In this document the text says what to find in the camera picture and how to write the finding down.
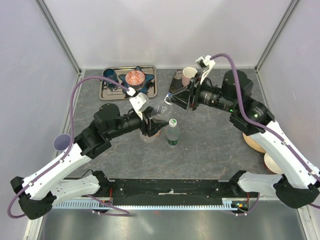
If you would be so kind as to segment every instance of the red patterned bowl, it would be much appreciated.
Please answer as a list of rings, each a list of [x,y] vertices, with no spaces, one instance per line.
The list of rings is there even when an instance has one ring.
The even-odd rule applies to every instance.
[[[144,86],[146,76],[142,71],[133,70],[125,75],[125,82],[134,89]]]

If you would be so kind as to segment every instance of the wall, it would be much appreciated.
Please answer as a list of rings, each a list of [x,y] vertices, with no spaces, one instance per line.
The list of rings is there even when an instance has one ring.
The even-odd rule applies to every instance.
[[[255,66],[290,0],[45,2],[81,68],[176,68],[221,52]]]
[[[0,239],[21,240],[28,219],[7,216],[10,180],[52,160],[77,75],[33,0],[2,1],[0,33]]]
[[[267,101],[282,129],[320,167],[320,1],[300,1],[260,71]],[[320,228],[320,210],[310,209]]]

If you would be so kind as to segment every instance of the robotic arm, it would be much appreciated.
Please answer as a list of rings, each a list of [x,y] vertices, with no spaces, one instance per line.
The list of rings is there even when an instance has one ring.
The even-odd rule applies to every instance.
[[[196,62],[206,75],[212,68],[211,66],[214,65],[211,56],[207,56],[205,59],[201,57]],[[231,70],[224,75],[221,87],[213,86],[209,78],[204,78],[204,74],[201,77],[200,73],[197,73],[190,80],[188,86],[173,92],[169,101],[185,110],[191,109],[194,111],[199,104],[204,104],[231,113],[230,122],[262,146],[282,169],[284,173],[282,175],[253,174],[239,171],[231,180],[235,181],[243,191],[259,192],[266,196],[276,195],[291,208],[300,208],[312,203],[319,195],[320,182],[316,178],[319,177],[319,168],[310,163],[292,144],[267,107],[251,98],[253,82],[247,78],[247,75],[239,70],[237,70],[237,74],[246,116],[250,120],[280,134],[283,141],[280,141],[270,131],[266,131],[244,119],[240,111],[236,82]],[[293,148],[297,155],[290,151],[288,146]]]
[[[101,188],[108,189],[110,180],[102,171],[95,171],[85,178],[60,182],[75,169],[109,149],[113,138],[137,129],[140,129],[143,135],[150,137],[168,125],[166,121],[153,118],[153,108],[149,106],[149,99],[145,94],[139,93],[136,97],[131,98],[130,102],[133,109],[122,116],[117,105],[104,104],[93,115],[90,125],[74,138],[72,149],[64,160],[61,158],[65,152],[36,173],[25,178],[17,176],[11,180],[11,186],[16,194],[29,185],[19,196],[20,207],[29,219],[45,215],[52,206],[65,200],[95,194]],[[30,183],[59,160],[60,164],[36,182]]]

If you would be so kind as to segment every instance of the floor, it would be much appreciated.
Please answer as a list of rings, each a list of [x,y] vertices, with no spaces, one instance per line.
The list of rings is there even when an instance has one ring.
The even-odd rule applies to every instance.
[[[158,69],[158,95],[153,103],[168,93],[175,69]],[[220,86],[226,69],[214,69],[209,77]],[[254,83],[252,97],[263,102],[256,73],[243,70]],[[85,77],[99,75],[102,70],[87,70]],[[128,100],[103,101],[99,99],[98,80],[83,83],[74,112],[75,134],[79,134],[93,120],[93,115],[105,103],[115,103],[120,113],[131,108]],[[238,170],[268,174],[263,165],[264,155],[250,148],[242,133],[229,122],[229,113],[200,105],[196,111],[185,111],[174,106],[172,116],[181,130],[178,145],[170,148],[164,133],[153,143],[140,139],[133,131],[111,141],[112,147],[86,165],[71,173],[80,177],[88,169],[102,170],[109,178],[158,179],[229,179]]]
[[[280,202],[261,201],[248,216],[238,217],[214,210],[131,214],[98,216],[90,210],[52,209],[37,240],[307,240],[298,211]]]

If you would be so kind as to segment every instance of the marble table surface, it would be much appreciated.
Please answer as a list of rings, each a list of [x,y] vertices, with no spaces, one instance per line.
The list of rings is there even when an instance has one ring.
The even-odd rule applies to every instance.
[[[253,69],[242,69],[253,81],[252,97],[263,101]],[[150,100],[158,102],[166,96],[175,69],[157,69],[158,95]],[[213,85],[221,86],[227,69],[214,69],[209,77]],[[102,70],[86,70],[85,77],[101,75]],[[90,80],[82,84],[74,112],[75,136],[93,120],[99,107],[117,104],[120,114],[128,112],[128,100],[99,99],[100,82]],[[229,179],[238,170],[267,174],[264,155],[250,148],[242,133],[229,122],[229,113],[200,105],[196,111],[174,107],[172,116],[180,127],[178,145],[171,148],[164,131],[152,143],[140,139],[139,130],[111,141],[112,147],[89,163],[72,172],[81,177],[88,169],[102,170],[109,178],[155,179]]]

